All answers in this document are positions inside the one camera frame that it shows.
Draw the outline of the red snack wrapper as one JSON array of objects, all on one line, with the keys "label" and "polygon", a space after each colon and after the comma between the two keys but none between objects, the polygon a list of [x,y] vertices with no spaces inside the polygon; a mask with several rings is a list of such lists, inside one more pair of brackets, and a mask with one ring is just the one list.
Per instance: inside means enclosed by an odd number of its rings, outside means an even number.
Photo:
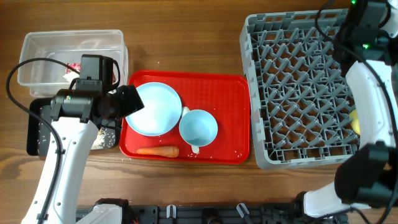
[{"label": "red snack wrapper", "polygon": [[68,68],[66,69],[66,73],[79,73],[81,70],[81,65],[79,63],[68,63]]}]

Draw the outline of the white tissue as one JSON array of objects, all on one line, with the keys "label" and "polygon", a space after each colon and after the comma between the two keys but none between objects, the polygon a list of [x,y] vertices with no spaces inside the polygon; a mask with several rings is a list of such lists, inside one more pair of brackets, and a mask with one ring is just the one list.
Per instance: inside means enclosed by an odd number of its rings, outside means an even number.
[{"label": "white tissue", "polygon": [[75,78],[79,78],[80,75],[76,72],[68,72],[66,74],[64,74],[63,78],[66,79],[66,81],[68,83],[71,83],[72,80],[74,80]]}]

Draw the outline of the small light blue bowl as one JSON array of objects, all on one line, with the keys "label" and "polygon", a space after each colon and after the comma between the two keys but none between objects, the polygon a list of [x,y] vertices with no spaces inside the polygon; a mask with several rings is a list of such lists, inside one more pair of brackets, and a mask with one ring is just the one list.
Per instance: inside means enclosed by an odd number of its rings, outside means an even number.
[{"label": "small light blue bowl", "polygon": [[205,110],[183,107],[178,130],[187,144],[204,147],[216,139],[218,123],[214,116]]}]

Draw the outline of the yellow plastic cup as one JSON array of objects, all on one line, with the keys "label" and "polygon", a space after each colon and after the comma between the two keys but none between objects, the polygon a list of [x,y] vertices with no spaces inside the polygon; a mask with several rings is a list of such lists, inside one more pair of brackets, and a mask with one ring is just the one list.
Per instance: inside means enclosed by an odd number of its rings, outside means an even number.
[{"label": "yellow plastic cup", "polygon": [[349,117],[351,118],[351,127],[353,131],[357,134],[360,135],[360,125],[359,125],[359,117],[358,117],[358,112],[357,109],[354,109],[350,114]]}]

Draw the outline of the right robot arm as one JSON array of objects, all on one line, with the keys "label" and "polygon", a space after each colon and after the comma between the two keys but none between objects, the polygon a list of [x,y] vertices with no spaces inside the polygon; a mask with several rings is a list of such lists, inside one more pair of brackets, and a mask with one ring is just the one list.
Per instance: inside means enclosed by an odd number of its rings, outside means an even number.
[{"label": "right robot arm", "polygon": [[352,1],[331,43],[354,97],[360,146],[332,183],[301,193],[302,213],[315,223],[383,208],[385,220],[397,205],[397,2]]}]

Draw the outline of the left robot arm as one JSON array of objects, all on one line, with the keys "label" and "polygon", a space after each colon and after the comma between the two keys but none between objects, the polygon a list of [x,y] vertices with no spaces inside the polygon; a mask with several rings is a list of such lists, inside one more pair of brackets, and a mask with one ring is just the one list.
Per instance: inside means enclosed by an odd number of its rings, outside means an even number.
[{"label": "left robot arm", "polygon": [[117,61],[83,55],[79,77],[50,101],[50,144],[34,199],[23,223],[75,223],[85,164],[103,121],[143,109],[132,85],[113,82]]}]

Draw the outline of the grey dishwasher rack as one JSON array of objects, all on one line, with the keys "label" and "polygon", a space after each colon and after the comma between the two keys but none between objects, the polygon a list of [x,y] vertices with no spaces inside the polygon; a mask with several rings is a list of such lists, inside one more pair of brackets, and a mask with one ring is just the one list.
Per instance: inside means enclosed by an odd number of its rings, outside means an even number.
[{"label": "grey dishwasher rack", "polygon": [[359,149],[354,99],[331,39],[346,9],[247,16],[239,43],[259,168],[342,163]]}]

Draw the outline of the light blue plate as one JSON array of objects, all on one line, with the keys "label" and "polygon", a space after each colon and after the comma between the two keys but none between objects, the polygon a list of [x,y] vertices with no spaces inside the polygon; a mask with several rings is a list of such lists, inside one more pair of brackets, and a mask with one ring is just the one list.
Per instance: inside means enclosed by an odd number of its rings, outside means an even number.
[{"label": "light blue plate", "polygon": [[160,136],[171,131],[182,114],[182,101],[170,86],[149,82],[137,87],[143,109],[126,117],[128,125],[143,136]]}]

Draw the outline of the rice food scraps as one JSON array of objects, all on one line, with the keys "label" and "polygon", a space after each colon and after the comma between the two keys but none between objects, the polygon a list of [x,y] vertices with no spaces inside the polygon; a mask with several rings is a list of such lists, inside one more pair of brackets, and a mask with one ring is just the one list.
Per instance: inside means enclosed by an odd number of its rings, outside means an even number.
[{"label": "rice food scraps", "polygon": [[[42,124],[37,125],[37,150],[39,153],[47,152],[50,140],[50,131]],[[121,125],[119,121],[110,123],[103,122],[98,131],[96,140],[94,141],[91,150],[111,149],[117,143],[118,135],[120,134]]]}]

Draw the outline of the orange carrot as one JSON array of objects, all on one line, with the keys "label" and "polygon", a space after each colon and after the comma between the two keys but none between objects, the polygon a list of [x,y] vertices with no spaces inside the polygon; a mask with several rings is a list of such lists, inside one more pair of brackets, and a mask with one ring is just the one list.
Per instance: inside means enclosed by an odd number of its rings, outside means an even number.
[{"label": "orange carrot", "polygon": [[176,146],[159,146],[137,149],[136,152],[140,155],[152,155],[168,158],[175,158],[179,155],[179,148]]}]

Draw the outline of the clear plastic bin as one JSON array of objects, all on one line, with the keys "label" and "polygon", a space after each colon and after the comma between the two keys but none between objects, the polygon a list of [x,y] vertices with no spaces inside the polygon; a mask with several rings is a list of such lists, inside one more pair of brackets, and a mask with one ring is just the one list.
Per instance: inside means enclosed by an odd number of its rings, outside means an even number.
[{"label": "clear plastic bin", "polygon": [[[80,64],[83,54],[115,59],[120,67],[120,84],[127,83],[128,51],[123,33],[116,29],[31,32],[24,39],[20,61],[50,58],[65,64]],[[35,98],[51,97],[70,86],[63,78],[66,69],[53,62],[31,62],[18,69],[17,81],[29,87],[30,95]]]}]

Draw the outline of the white plastic spoon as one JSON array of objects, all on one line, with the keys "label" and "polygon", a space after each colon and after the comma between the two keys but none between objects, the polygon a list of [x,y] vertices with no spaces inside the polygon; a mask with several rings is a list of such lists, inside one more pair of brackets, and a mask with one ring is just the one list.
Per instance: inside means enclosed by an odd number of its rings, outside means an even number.
[{"label": "white plastic spoon", "polygon": [[[184,117],[187,113],[189,113],[190,112],[190,109],[188,108],[188,107],[186,107],[186,106],[184,106],[183,108],[182,108],[182,117]],[[199,147],[198,146],[194,146],[194,145],[190,145],[191,146],[191,149],[192,149],[192,152],[194,153],[194,154],[198,154],[199,152],[200,152],[200,149],[199,149]]]}]

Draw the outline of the black plastic tray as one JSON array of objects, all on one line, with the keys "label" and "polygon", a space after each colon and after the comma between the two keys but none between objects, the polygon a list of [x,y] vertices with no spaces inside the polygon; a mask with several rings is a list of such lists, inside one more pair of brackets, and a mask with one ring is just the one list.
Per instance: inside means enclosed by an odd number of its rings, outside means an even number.
[{"label": "black plastic tray", "polygon": [[[51,112],[50,103],[51,103],[51,98],[37,98],[34,101],[32,101],[32,103],[30,104],[29,109],[31,111],[33,111],[35,114],[39,115],[44,120],[46,120],[48,122],[51,122],[51,119],[50,119],[50,112]],[[39,153],[38,150],[37,150],[37,142],[36,142],[37,136],[38,136],[38,134],[37,134],[37,130],[38,130],[37,125],[39,123],[41,123],[41,122],[38,121],[37,119],[35,119],[34,117],[29,116],[26,151],[31,156],[46,156],[47,155],[47,152]],[[117,136],[118,137],[118,140],[117,140],[118,144],[119,144],[120,134]]]}]

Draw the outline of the red serving tray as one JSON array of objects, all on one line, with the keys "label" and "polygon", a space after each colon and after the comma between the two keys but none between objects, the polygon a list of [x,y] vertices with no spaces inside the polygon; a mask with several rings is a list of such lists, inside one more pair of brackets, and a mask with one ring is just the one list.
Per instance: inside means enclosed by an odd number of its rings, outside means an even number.
[{"label": "red serving tray", "polygon": [[156,160],[157,156],[141,155],[141,148],[176,146],[178,162],[215,164],[240,164],[250,151],[250,97],[247,81],[240,75],[211,73],[166,72],[139,70],[129,83],[139,87],[145,83],[160,82],[172,87],[180,96],[182,104],[189,109],[205,110],[212,114],[218,124],[218,134],[208,146],[195,154],[181,138],[178,127],[155,137],[135,132],[123,121],[119,141],[121,152],[130,158]]}]

